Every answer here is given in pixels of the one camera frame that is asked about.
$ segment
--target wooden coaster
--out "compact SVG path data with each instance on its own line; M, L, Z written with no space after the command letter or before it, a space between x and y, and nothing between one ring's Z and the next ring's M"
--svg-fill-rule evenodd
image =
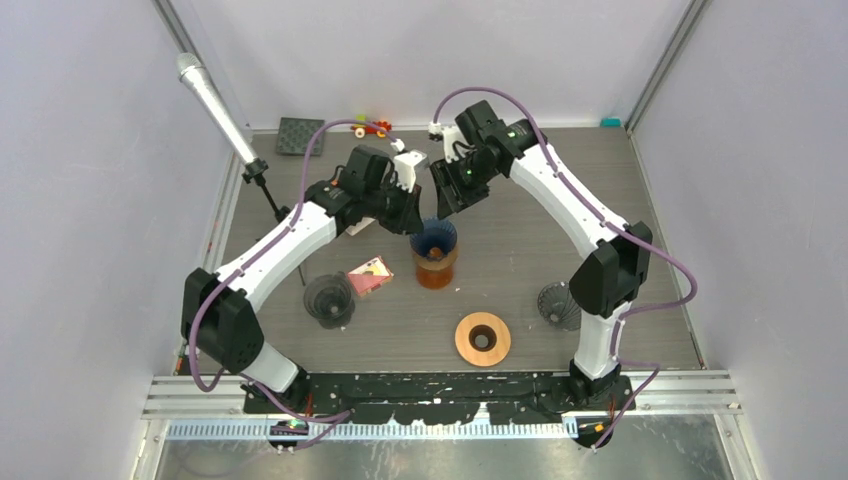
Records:
M475 340L485 338L483 346ZM491 367L506 358L512 338L509 329L500 318L487 312L477 312L463 318L456 326L454 335L456 349L466 362L476 367Z

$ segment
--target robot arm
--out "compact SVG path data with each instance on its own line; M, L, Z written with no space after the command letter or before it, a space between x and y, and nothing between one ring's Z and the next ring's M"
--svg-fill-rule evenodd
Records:
M439 217L486 198L487 183L497 175L512 179L542 204L584 260L569 283L582 309L580 343L570 367L572 378L581 385L573 390L586 396L603 390L620 371L611 354L618 348L615 324L630 309L639 286L647 278L649 255L602 225L558 176L564 176L613 225L648 243L652 239L650 229L641 222L628 225L611 212L566 168L548 144L546 148L556 167L552 169L527 120L506 125L483 101L457 116L456 123L450 127L430 126L431 138L445 142L445 159L430 166ZM457 145L465 151L459 152Z
M285 391L301 369L265 342L256 312L309 255L364 217L375 218L393 233L421 231L421 187L415 179L417 171L426 166L427 157L418 151L404 151L390 159L380 150L356 147L337 178L307 189L296 222L295 213L289 213L250 250L214 275L199 268L189 275L183 297L183 337L189 338L200 306L220 280L238 274L206 311L197 345L231 373Z

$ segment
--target red toy car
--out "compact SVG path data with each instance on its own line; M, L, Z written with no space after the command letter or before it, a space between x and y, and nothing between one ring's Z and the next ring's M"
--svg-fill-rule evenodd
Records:
M363 121L363 122L366 121L364 117L357 116L356 119ZM377 125L378 127L385 128L387 132L392 131L392 124L385 121L385 120L380 120L379 122L373 122L373 123L374 123L374 125ZM382 130L377 130L376 128L371 128L368 125L364 125L364 124L363 125L353 125L353 126L350 127L350 129L353 130L353 134L356 136L356 138L363 138L363 137L365 137L366 133L377 134L377 136L380 137L380 138L383 138L383 137L386 136L386 134L383 133Z

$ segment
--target purple cable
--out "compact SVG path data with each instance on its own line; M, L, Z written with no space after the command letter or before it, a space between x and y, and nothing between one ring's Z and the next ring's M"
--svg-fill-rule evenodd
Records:
M212 290L212 293L210 293L209 296L203 300L203 303L200 304L200 308L197 309L197 313L194 315L194 319L191 322L191 329L189 331L188 336L188 363L189 367L191 368L191 376L194 379L194 383L201 391L207 393L211 392L215 388L215 386L218 385L218 381L221 380L221 375L223 375L224 373L223 368L218 370L218 373L215 374L215 378L209 385L203 383L203 379L200 378L199 368L197 364L197 334L200 331L200 322L203 320L203 316L206 315L206 312L209 310L209 307L212 305L212 302L214 302L215 299L218 298L218 295L220 295L221 292L223 292L224 289L227 288L236 278L243 275L245 270L250 268L250 266L256 263L260 258L262 258L263 255L268 253L269 250L271 250L272 248L274 248L275 245L280 243L280 241L285 238L285 236L292 230L294 225L300 219L300 214L303 211L304 196L306 195L306 172L309 168L309 157L312 156L312 149L315 146L315 142L318 141L318 138L320 138L321 135L325 131L327 131L327 129L335 127L337 125L367 125L375 130L385 133L386 137L388 137L392 142L397 141L397 138L391 135L383 127L380 127L379 125L373 124L371 122L362 122L359 120L336 120L334 122L329 122L322 125L321 128L319 128L314 134L312 134L312 138L309 139L309 143L306 146L306 153L303 155L303 171L300 174L300 193L298 194L297 206L295 207L294 215L292 216L289 225L285 229L283 229L283 231L280 232L279 235L277 235L270 242L268 242L267 245L265 245L262 249L256 252L252 257L247 259L247 261L245 261L239 269L234 271L232 274L230 274L229 277L224 279L223 282L221 282L217 287L215 287L215 289ZM258 382L256 383L256 385L264 387L264 385L261 385ZM270 395L268 397L272 399L272 402L276 400L273 395Z
M337 414L331 415L329 417L321 417L321 418L304 417L303 415L299 415L299 414L295 413L294 411L292 411L292 409L283 405L282 402L280 402L277 399L277 396L274 395L271 392L270 388L266 387L265 385L263 385L259 382L254 382L253 385L255 385L256 388L258 388L259 391L262 392L263 395L268 397L268 400L270 400L271 403L273 403L275 407L279 408L281 412L283 412L287 415L291 415L292 417L294 417L294 418L296 418L296 419L298 419L302 422L307 422L307 423L309 423L309 422L312 422L312 423L333 423L336 420L344 420L345 418L347 418L350 415L350 412L344 411L342 413L337 413Z
M316 435L316 436L315 436L315 438L313 438L313 439L311 439L311 440L307 440L306 442L304 442L304 443L302 443L302 444L300 444L300 445L298 445L298 446L294 447L294 449L293 449L293 450L294 450L295 452L296 452L296 451L298 451L298 450L303 450L304 448L309 448L309 447L311 447L312 445L315 445L316 443L320 442L322 438L324 438L325 436L327 436L330 432L332 432L333 430L335 430L335 428L336 428L336 427L338 427L340 423L342 423L343 421L345 421L345 419L346 419L346 418L350 415L350 412L349 412L349 411L348 411L348 412L344 412L344 414L345 414L345 416L344 416L344 417L342 417L342 418L340 418L340 419L336 420L336 421L335 421L332 425L330 425L330 426L329 426L326 430L324 430L323 432L321 432L321 433L319 433L318 435Z
M515 107L518 108L518 110L521 111L521 113L524 115L524 117L530 123L530 127L533 129L533 134L536 135L536 140L538 141L539 146L542 149L542 154L545 156L545 160L547 160L548 165L554 171L554 174L557 176L557 178L559 178L559 180L563 183L563 185L565 185L565 187L568 189L568 191L570 191L571 194L574 195L574 197L577 198L577 200L580 201L580 203L582 203L584 207L586 207L590 212L592 212L592 215L594 215L601 222L601 224L603 224L604 226L606 226L607 228L609 228L610 230L612 230L616 234L620 235L621 237L627 239L629 242L632 242L632 243L638 245L639 247L644 248L645 250L647 250L647 251L649 251L649 252L651 252L655 255L658 255L663 260L665 260L666 262L670 263L675 268L680 270L680 272L683 273L683 275L689 281L689 285L690 285L689 293L685 297L683 297L679 300L676 300L674 302L669 302L669 303L659 303L659 304L654 304L654 305L645 305L645 306L642 306L642 307L633 308L633 309L628 310L627 312L623 313L621 315L621 317L619 317L618 320L616 320L615 326L613 327L612 342L610 343L610 355L618 357L616 346L619 343L618 337L619 337L619 334L621 332L622 321L625 318L632 316L632 315L639 314L639 313L645 313L645 312L651 312L651 311L654 311L654 310L665 310L667 308L679 307L681 305L688 303L690 300L692 300L695 297L695 295L698 293L698 282L695 280L695 276L692 274L692 272L688 268L686 268L686 266L683 265L683 263L681 263L676 258L673 258L671 255L662 251L661 249L659 249L659 248L657 248L657 247L655 247L655 246L653 246L653 245L651 245L647 242L644 242L644 241L634 237L633 235L630 235L629 233L625 232L624 230L618 228L612 222L608 222L606 220L606 218L604 218L604 215L600 212L600 210L598 210L594 205L592 205L592 203L586 197L584 197L583 194L581 194L577 190L577 188L574 185L571 184L570 181L568 181L568 178L565 177L565 174L563 174L562 172L560 172L557 169L556 162L554 162L554 159L551 156L551 153L548 151L547 143L545 142L545 137L544 137L544 135L542 135L542 131L539 129L539 126L536 124L536 120L533 118L533 116L530 114L530 112L527 110L527 108L525 108L524 105L522 105L521 102L516 100L514 97L512 97L508 93L505 93L505 92L502 92L498 89L490 88L490 87L460 88L459 90L455 90L455 91L451 92L447 97L444 98L444 100L441 101L441 103L439 103L439 106L436 107L436 114L433 115L433 122L438 123L439 114L442 112L442 108L444 108L444 106L448 102L448 100L459 95L460 93L465 93L465 92L492 93L494 95L498 95L502 98L505 98L510 103L515 105ZM621 417L624 416L624 412L633 403L633 400L636 398L636 395L638 395L646 386L648 386L648 384L651 383L651 381L653 381L657 377L657 375L659 375L659 372L660 372L660 365L658 363L634 362L634 361L622 360L621 358L617 358L617 361L618 361L618 363L620 363L622 365L627 365L627 366L652 367L652 368L654 368L654 371L651 373L650 376L648 376L647 380L645 380L645 382L642 385L640 385L639 388L637 388L633 392L633 394L630 396L630 398L627 399L627 402L625 402L624 407L621 409L621 411L619 411L618 415L613 419L609 428L604 432L603 435L601 435L600 439L592 445L593 449L596 448L595 447L596 445L602 444L603 441L612 433L613 428L615 428L615 426L618 424L618 421L621 419Z

